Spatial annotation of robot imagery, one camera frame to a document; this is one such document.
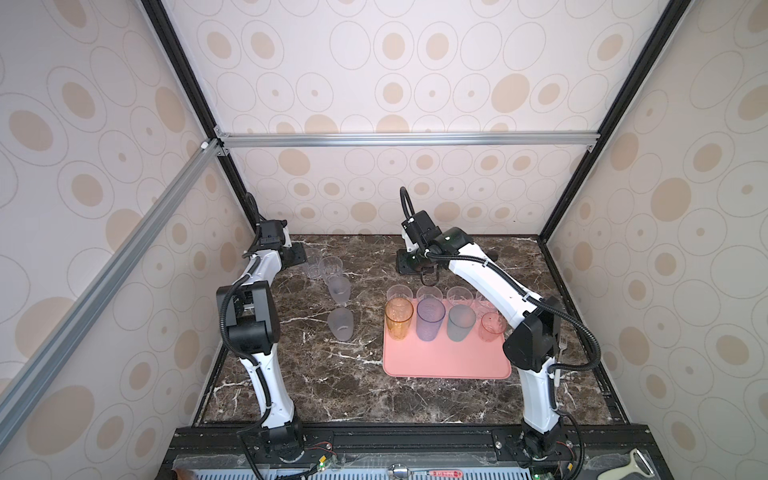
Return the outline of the black corner frame post left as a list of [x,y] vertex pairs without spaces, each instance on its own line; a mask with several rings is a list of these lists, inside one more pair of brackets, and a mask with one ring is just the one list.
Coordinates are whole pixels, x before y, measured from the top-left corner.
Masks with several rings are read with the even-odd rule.
[[[144,13],[147,15],[149,23],[156,34],[162,49],[179,81],[188,103],[191,105],[193,113],[202,127],[206,139],[219,140],[216,132],[217,122],[210,109],[204,92],[194,73],[192,65],[185,53],[182,43],[171,23],[170,16],[161,1],[142,0],[140,1]],[[223,148],[224,152],[218,156],[219,164],[225,174],[225,177],[240,204],[250,227],[255,235],[260,232],[259,224],[261,218],[248,200],[248,192],[240,172],[230,153]]]

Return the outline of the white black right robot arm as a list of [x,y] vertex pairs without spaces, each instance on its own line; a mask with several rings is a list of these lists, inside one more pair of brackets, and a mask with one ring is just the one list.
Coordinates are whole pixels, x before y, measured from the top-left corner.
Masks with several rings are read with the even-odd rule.
[[512,328],[503,352],[520,377],[523,393],[523,438],[542,457],[562,434],[555,398],[555,368],[560,321],[551,300],[519,284],[457,227],[434,228],[425,239],[404,228],[405,247],[397,253],[401,274],[435,267],[447,269],[471,284]]

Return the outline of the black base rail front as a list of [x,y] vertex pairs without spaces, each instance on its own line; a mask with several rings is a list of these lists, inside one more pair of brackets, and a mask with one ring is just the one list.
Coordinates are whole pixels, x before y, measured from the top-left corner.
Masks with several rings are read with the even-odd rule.
[[649,427],[564,426],[535,458],[517,425],[343,424],[301,426],[301,449],[275,450],[255,427],[176,431],[159,479],[597,479],[637,448],[672,476]]

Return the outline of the white handled tool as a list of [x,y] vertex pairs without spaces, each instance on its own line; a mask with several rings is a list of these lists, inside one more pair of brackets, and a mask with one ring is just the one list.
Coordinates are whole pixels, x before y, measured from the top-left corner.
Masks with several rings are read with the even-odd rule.
[[630,475],[639,475],[643,479],[653,479],[656,477],[656,471],[650,458],[637,448],[629,452],[625,465],[606,470],[600,473],[597,479],[623,480]]

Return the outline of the tall teal textured tumbler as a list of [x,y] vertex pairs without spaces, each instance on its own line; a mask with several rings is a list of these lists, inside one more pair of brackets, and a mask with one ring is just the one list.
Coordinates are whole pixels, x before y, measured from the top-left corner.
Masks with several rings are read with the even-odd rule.
[[476,323],[476,313],[468,305],[458,304],[448,312],[447,335],[453,342],[462,342]]

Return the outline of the aluminium rail left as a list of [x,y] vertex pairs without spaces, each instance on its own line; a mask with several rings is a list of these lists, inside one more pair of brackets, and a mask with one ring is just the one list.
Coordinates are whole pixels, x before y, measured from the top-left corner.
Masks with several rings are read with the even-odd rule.
[[5,449],[78,348],[139,260],[186,198],[223,142],[210,138],[104,265],[62,321],[45,339],[1,397],[1,447]]

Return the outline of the pink plastic tray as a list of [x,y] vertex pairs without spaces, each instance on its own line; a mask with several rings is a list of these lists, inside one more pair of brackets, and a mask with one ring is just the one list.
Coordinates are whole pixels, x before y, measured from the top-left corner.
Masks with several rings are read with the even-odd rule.
[[480,319],[462,342],[448,338],[448,312],[451,305],[444,300],[446,314],[437,337],[430,342],[421,341],[416,332],[416,306],[411,299],[414,313],[408,335],[403,340],[393,340],[386,327],[384,310],[384,343],[382,362],[384,371],[392,377],[420,377],[444,379],[505,379],[511,373],[511,365],[502,351],[504,335],[493,342],[484,342],[478,335]]

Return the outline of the black corner frame post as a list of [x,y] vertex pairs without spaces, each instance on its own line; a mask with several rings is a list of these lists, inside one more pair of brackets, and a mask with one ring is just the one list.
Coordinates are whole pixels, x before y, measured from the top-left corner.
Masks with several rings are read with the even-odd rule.
[[[171,23],[170,16],[161,1],[142,0],[140,1],[144,13],[147,15],[149,23],[156,34],[162,49],[179,81],[188,103],[191,105],[193,113],[202,127],[206,139],[219,140],[216,132],[217,122],[210,109],[204,92],[194,73],[192,65],[185,53],[182,43]],[[219,164],[225,174],[225,177],[240,204],[250,227],[255,235],[260,232],[259,224],[261,218],[248,200],[248,192],[240,172],[230,153],[223,148],[224,152],[218,156]]]
[[692,4],[693,1],[690,0],[674,0],[667,3],[658,22],[651,30],[647,41],[643,44],[626,80],[618,90],[618,94],[611,104],[606,117],[600,124],[597,130],[599,137],[596,143],[587,149],[577,164],[577,168],[562,192],[552,214],[538,235],[538,239],[542,244],[547,244],[555,233],[594,164],[607,146],[613,133],[629,110],[630,105],[635,100],[664,48],[672,39],[673,34]]

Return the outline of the tall yellow plastic tumbler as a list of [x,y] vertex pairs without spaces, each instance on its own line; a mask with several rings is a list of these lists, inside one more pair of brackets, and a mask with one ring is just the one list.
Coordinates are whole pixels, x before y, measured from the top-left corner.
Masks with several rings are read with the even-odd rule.
[[385,320],[389,336],[393,340],[403,340],[410,329],[414,313],[411,299],[396,297],[390,299],[385,307]]

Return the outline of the aluminium rail back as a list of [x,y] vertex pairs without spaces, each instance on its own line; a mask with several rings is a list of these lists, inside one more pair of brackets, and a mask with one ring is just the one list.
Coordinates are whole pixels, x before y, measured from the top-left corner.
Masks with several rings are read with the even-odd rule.
[[594,145],[596,131],[222,134],[226,148]]

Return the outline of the black corner frame post right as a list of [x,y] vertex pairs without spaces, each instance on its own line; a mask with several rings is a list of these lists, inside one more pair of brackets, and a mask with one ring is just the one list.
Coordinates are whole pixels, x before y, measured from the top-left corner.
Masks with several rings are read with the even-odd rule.
[[555,233],[594,164],[607,146],[613,133],[629,110],[630,105],[635,100],[664,48],[672,39],[673,34],[692,4],[693,1],[690,0],[674,0],[667,3],[658,22],[651,30],[647,41],[643,44],[626,80],[618,90],[618,94],[611,104],[606,117],[600,124],[597,130],[599,137],[596,143],[587,149],[577,164],[577,168],[562,192],[552,214],[538,235],[538,239],[542,244],[547,244]]

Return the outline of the tall blue frosted tumbler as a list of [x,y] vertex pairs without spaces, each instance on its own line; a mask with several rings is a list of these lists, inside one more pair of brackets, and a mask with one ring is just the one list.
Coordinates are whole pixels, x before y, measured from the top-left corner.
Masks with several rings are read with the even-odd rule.
[[424,342],[433,341],[446,314],[443,302],[434,297],[422,298],[416,306],[416,313],[418,338]]

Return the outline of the pink short plastic cup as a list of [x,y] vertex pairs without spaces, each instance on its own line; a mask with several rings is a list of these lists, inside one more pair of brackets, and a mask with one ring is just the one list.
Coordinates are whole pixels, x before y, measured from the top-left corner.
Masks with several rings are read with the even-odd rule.
[[498,311],[489,311],[481,316],[478,335],[484,342],[493,342],[503,337],[506,327],[507,322]]

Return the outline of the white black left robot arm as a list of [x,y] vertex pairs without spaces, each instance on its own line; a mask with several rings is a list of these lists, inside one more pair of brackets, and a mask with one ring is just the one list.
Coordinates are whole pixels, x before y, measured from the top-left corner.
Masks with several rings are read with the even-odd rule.
[[304,247],[282,233],[257,239],[245,258],[248,263],[240,277],[216,292],[219,332],[255,392],[260,409],[255,433],[275,450],[301,449],[301,422],[278,361],[281,327],[271,286],[278,273],[306,261]]

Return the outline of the aluminium rail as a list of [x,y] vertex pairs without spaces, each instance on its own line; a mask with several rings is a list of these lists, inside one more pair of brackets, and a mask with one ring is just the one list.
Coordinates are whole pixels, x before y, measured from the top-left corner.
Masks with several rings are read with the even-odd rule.
[[62,321],[45,339],[1,397],[1,447],[5,449],[78,348],[139,260],[186,198],[223,142],[210,138],[104,265]]
[[594,145],[596,131],[222,134],[226,148]]

